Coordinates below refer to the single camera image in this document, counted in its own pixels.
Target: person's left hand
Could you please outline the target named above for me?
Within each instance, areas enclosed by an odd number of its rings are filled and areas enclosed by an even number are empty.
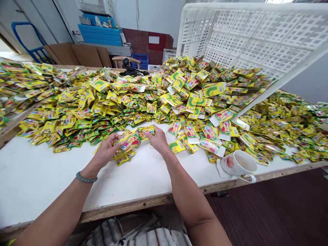
[[[118,151],[125,142],[121,142],[113,146],[113,144],[121,139],[121,135],[112,133],[105,140],[102,141],[95,156],[90,163],[97,165],[100,169],[105,167],[107,163],[113,158],[116,151]]]

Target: wooden table frame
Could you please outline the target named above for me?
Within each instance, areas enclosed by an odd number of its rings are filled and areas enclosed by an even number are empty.
[[[67,68],[73,69],[76,66],[67,66],[67,65],[56,65],[57,68]],[[76,76],[79,73],[86,72],[87,70],[99,70],[100,68],[96,67],[82,67],[78,71],[76,71],[73,76]],[[115,71],[124,71],[124,69],[113,69]],[[38,108],[42,102],[39,102],[33,105],[28,110],[24,111],[15,121],[10,122],[8,126],[0,133],[0,148],[5,145],[6,142],[10,141],[19,131],[18,127],[19,121],[23,120],[28,116],[33,110]],[[303,171],[320,168],[327,166],[327,161],[320,161],[316,163],[308,163],[304,165],[299,165],[293,168],[288,168],[284,170],[278,170],[271,173],[256,175],[257,182],[279,178],[286,175],[291,175],[295,173],[300,173]],[[241,179],[231,180],[223,183],[212,184],[208,186],[200,187],[201,191],[204,194],[209,194],[213,192],[218,192],[222,190],[227,190],[231,188],[236,188],[239,186],[248,185],[248,183],[242,181]],[[98,219],[104,219],[112,216],[117,216],[129,212],[138,211],[145,208],[155,207],[164,204],[173,203],[172,193],[158,195],[154,197],[148,197],[144,199],[140,199],[133,202],[122,203],[118,205],[113,205],[105,208],[100,208],[88,212],[84,212],[81,215],[79,223],[86,223]],[[18,224],[16,226],[8,227],[0,230],[0,241],[9,240],[16,238],[19,234],[21,234],[25,228],[29,226],[30,223],[26,224]]]

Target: white napkin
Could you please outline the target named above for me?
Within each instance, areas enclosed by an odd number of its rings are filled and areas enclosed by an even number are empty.
[[[228,174],[226,171],[223,170],[222,166],[221,166],[221,159],[217,159],[216,160],[216,168],[219,172],[219,175],[221,178],[228,178],[228,177],[232,177],[232,175]]]

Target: mug handle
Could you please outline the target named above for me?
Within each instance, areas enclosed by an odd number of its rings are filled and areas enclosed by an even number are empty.
[[[253,174],[246,174],[246,175],[250,176],[252,180],[249,181],[249,180],[244,179],[244,178],[239,177],[239,176],[235,176],[235,177],[237,177],[237,178],[239,178],[239,179],[241,179],[241,180],[243,180],[243,181],[245,181],[247,183],[256,183],[256,177]]]

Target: green bracelet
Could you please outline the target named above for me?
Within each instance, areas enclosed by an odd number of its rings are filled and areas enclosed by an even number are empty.
[[[76,174],[76,177],[77,177],[78,180],[81,180],[84,183],[94,183],[94,182],[96,182],[98,180],[98,177],[96,177],[95,179],[86,179],[86,178],[83,178],[81,176],[81,171]]]

